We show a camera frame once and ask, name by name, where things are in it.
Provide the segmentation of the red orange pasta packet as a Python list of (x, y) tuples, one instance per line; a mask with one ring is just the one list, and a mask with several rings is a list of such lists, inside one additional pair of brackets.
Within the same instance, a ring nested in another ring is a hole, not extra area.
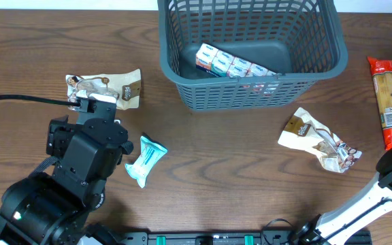
[(367, 57), (378, 104), (385, 150), (392, 148), (392, 60)]

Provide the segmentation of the dark grey plastic basket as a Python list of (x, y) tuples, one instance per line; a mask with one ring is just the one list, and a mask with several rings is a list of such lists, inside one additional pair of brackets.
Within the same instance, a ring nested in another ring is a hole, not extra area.
[[(323, 0), (158, 0), (160, 66), (195, 111), (279, 107), (340, 75), (348, 52), (335, 5)], [(198, 69), (209, 44), (269, 76), (218, 78)]]

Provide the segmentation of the multicolour tissue pack box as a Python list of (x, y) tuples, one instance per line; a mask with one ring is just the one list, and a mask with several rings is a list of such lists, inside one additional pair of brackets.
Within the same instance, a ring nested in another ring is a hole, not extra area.
[(191, 79), (274, 78), (285, 63), (282, 48), (273, 44), (207, 44), (195, 46), (186, 61)]

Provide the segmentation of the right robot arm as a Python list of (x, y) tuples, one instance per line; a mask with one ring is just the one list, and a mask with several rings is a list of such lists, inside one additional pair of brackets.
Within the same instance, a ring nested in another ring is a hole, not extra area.
[(362, 244), (358, 231), (392, 211), (392, 60), (369, 57), (386, 152), (370, 182), (339, 208), (292, 233), (290, 244)]

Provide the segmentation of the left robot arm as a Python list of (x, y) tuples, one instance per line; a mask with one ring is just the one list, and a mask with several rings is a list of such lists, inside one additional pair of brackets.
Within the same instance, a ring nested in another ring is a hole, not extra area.
[(45, 159), (1, 198), (0, 244), (77, 244), (105, 185), (133, 144), (115, 119), (116, 104), (78, 99), (78, 119), (55, 118)]

